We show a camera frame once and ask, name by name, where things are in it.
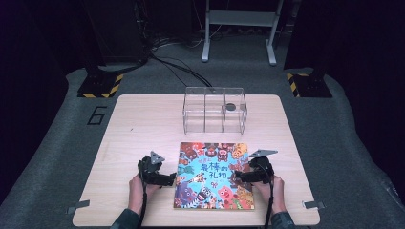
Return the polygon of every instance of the black wire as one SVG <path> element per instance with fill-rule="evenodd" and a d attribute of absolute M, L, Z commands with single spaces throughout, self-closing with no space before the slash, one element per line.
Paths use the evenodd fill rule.
<path fill-rule="evenodd" d="M 178 76 L 172 69 L 170 69 L 169 66 L 167 66 L 167 64 L 161 62 L 159 59 L 157 59 L 157 60 L 158 60 L 162 65 L 164 65 L 167 69 L 169 69 L 169 70 L 173 73 L 173 75 L 176 76 L 176 77 L 178 78 L 178 80 L 179 80 L 185 87 L 188 87 L 188 86 L 179 78 L 179 76 Z"/>
<path fill-rule="evenodd" d="M 162 64 L 165 64 L 165 65 L 168 65 L 168 66 L 177 68 L 177 69 L 179 69 L 179 70 L 181 70 L 181 71 L 184 71 L 184 72 L 186 72 L 186 73 L 190 73 L 190 74 L 192 74 L 194 77 L 196 77 L 199 81 L 201 81 L 206 87 L 212 87 L 211 83 L 209 83 L 208 80 L 206 80 L 206 79 L 205 79 L 204 77 L 202 77 L 200 74 L 193 72 L 193 71 L 190 69 L 190 67 L 188 67 L 188 66 L 185 65 L 185 64 L 184 64 L 184 65 L 187 66 L 188 69 L 186 69 L 186 68 L 184 68 L 184 67 L 182 67 L 182 66 L 173 64 L 173 63 L 171 63 L 171 62 L 167 62 L 167 61 L 161 60 L 161 59 L 157 58 L 156 56 L 154 56 L 152 53 L 150 53 L 150 57 L 151 57 L 152 59 L 158 60 L 158 61 L 159 61 L 160 63 L 162 63 Z"/>

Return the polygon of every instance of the book cover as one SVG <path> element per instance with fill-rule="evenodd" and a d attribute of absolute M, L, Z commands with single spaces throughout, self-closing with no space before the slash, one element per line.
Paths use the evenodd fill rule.
<path fill-rule="evenodd" d="M 234 171 L 250 171 L 246 144 L 182 142 L 174 208 L 254 209 L 251 185 Z"/>

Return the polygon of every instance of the wooden table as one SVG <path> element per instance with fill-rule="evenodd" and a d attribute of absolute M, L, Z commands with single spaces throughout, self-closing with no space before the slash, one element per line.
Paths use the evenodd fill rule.
<path fill-rule="evenodd" d="M 138 172 L 138 161 L 153 150 L 165 157 L 161 174 L 177 172 L 180 142 L 244 142 L 250 153 L 277 150 L 268 156 L 275 174 L 285 181 L 286 206 L 297 225 L 319 223 L 316 209 L 303 201 L 313 196 L 291 130 L 277 95 L 247 94 L 245 133 L 187 133 L 182 126 L 181 94 L 126 94 L 114 108 L 81 200 L 90 206 L 75 211 L 75 226 L 108 226 L 128 204 L 128 181 Z M 158 190 L 148 207 L 143 226 L 258 226 L 266 208 L 254 188 L 255 209 L 218 211 L 174 209 L 174 187 Z"/>

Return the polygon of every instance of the transparent plastic container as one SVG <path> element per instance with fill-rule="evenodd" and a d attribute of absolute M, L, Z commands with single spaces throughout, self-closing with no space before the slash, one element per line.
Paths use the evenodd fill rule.
<path fill-rule="evenodd" d="M 244 133 L 247 106 L 243 88 L 187 87 L 184 133 Z"/>

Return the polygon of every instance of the metal stand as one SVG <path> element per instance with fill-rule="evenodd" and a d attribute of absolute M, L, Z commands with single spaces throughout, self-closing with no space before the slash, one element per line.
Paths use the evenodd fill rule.
<path fill-rule="evenodd" d="M 230 10 L 210 10 L 209 0 L 206 0 L 205 9 L 205 42 L 202 50 L 202 62 L 208 62 L 210 34 L 209 25 L 240 25 L 240 26 L 260 26 L 271 27 L 270 37 L 266 39 L 268 62 L 271 66 L 277 64 L 273 50 L 274 35 L 280 18 L 281 7 L 284 0 L 279 0 L 276 12 L 256 12 L 256 11 L 230 11 Z"/>

